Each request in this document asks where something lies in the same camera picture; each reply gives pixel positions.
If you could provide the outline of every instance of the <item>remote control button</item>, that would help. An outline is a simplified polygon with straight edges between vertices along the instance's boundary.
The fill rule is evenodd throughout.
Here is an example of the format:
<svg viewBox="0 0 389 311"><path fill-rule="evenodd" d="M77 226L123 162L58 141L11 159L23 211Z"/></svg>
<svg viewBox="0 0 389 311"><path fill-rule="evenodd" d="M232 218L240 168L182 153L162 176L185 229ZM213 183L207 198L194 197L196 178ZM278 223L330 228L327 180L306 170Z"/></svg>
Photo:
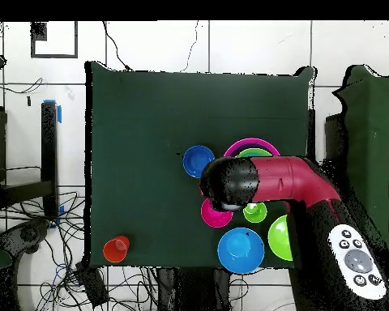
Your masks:
<svg viewBox="0 0 389 311"><path fill-rule="evenodd" d="M340 248L347 249L350 244L346 240L341 240L339 243Z"/></svg>
<svg viewBox="0 0 389 311"><path fill-rule="evenodd" d="M353 240L353 244L356 248L361 248L361 242L359 240Z"/></svg>
<svg viewBox="0 0 389 311"><path fill-rule="evenodd" d="M380 278L378 278L376 275L369 275L367 279L374 285L378 286L381 282Z"/></svg>
<svg viewBox="0 0 389 311"><path fill-rule="evenodd" d="M341 235L343 235L343 236L346 237L346 238L352 237L352 234L350 233L349 230L343 230L343 231L341 232Z"/></svg>
<svg viewBox="0 0 389 311"><path fill-rule="evenodd" d="M365 286L366 285L366 279L363 278L361 275L356 275L353 280L357 286Z"/></svg>
<svg viewBox="0 0 389 311"><path fill-rule="evenodd" d="M362 250L353 249L346 253L344 262L356 273L369 273L373 268L372 259Z"/></svg>

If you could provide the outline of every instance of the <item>white remote control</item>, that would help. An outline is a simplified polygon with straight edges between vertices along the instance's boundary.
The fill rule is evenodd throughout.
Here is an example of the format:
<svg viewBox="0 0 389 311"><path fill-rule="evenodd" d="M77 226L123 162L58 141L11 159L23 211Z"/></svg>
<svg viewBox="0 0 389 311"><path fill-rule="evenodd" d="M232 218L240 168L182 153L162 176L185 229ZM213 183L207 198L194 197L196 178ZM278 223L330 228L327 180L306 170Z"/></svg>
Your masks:
<svg viewBox="0 0 389 311"><path fill-rule="evenodd" d="M379 300L386 294L374 259L360 234L347 224L335 226L328 235L328 242L344 280L358 296Z"/></svg>

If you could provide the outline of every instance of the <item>green bowl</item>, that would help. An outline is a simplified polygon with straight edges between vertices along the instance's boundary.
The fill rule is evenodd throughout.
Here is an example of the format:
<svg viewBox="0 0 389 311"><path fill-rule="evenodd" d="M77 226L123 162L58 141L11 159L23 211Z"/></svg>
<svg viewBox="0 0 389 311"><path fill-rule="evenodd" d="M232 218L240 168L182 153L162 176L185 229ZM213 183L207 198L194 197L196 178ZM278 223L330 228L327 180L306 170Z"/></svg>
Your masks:
<svg viewBox="0 0 389 311"><path fill-rule="evenodd" d="M272 252L286 261L292 261L293 256L289 247L289 231L287 227L287 215L282 215L269 228L268 244Z"/></svg>
<svg viewBox="0 0 389 311"><path fill-rule="evenodd" d="M261 148L247 148L241 151L237 157L254 157L254 156L272 156L272 154Z"/></svg>
<svg viewBox="0 0 389 311"><path fill-rule="evenodd" d="M243 209L243 215L248 222L259 223L267 217L267 207L263 202L251 203Z"/></svg>

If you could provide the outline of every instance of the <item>black power strip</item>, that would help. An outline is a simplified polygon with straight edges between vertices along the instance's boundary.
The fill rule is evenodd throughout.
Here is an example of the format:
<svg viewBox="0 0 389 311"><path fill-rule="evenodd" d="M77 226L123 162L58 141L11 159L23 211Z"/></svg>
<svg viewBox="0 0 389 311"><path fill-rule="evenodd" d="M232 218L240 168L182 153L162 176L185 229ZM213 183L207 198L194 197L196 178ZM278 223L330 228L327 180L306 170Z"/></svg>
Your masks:
<svg viewBox="0 0 389 311"><path fill-rule="evenodd" d="M104 285L104 280L102 280L100 272L96 268L83 268L82 262L78 262L74 276L79 285L85 287L85 292L93 308L103 305L108 301L108 290Z"/></svg>

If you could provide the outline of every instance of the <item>white tile floor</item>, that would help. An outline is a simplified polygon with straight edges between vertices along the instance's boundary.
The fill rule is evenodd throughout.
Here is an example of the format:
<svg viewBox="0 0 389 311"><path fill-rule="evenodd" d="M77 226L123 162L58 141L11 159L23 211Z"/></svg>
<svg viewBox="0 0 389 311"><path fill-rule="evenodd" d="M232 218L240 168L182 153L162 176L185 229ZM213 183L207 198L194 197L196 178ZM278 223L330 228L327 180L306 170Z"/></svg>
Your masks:
<svg viewBox="0 0 389 311"><path fill-rule="evenodd" d="M188 73L263 73L291 75L302 66L315 66L314 108L316 111L317 160L325 156L323 126L325 118L341 111L340 102L331 94L343 81L346 69L353 64L367 64L381 75L389 75L389 21L160 21L108 22L108 33L118 45L120 58L134 70L154 70ZM36 43L36 53L72 53L73 22L49 22L48 41ZM187 57L193 45L190 60ZM30 58L29 23L0 23L0 54L6 58L0 70L0 86L22 91L42 78L46 85L28 94L3 91L0 105L6 107L7 167L40 166L40 103L56 100L62 106L62 123L58 124L58 158L60 192L77 191L84 196L84 110L85 61L99 61L122 70L113 42L105 37L102 22L78 23L78 58ZM38 171L8 173L8 182L34 181ZM75 212L82 214L83 208ZM19 219L7 220L11 227ZM0 231L6 221L0 220ZM74 260L83 255L81 233L69 241ZM55 229L49 230L48 242L57 262L62 263L62 241ZM141 277L129 282L130 288L119 286L124 275L121 267L102 269L112 297L135 300ZM126 276L135 274L125 268ZM25 255L19 268L19 298L23 311L34 311L42 294L44 281L55 275L50 249L42 244L33 255ZM295 311L289 275L285 270L263 270L255 275L233 276L230 288L234 311ZM139 290L139 298L147 292ZM78 301L86 300L84 295ZM39 305L47 308L44 301ZM75 304L72 299L67 304ZM89 305L83 311L92 311ZM58 307L58 311L79 311ZM113 302L95 311L130 311Z"/></svg>

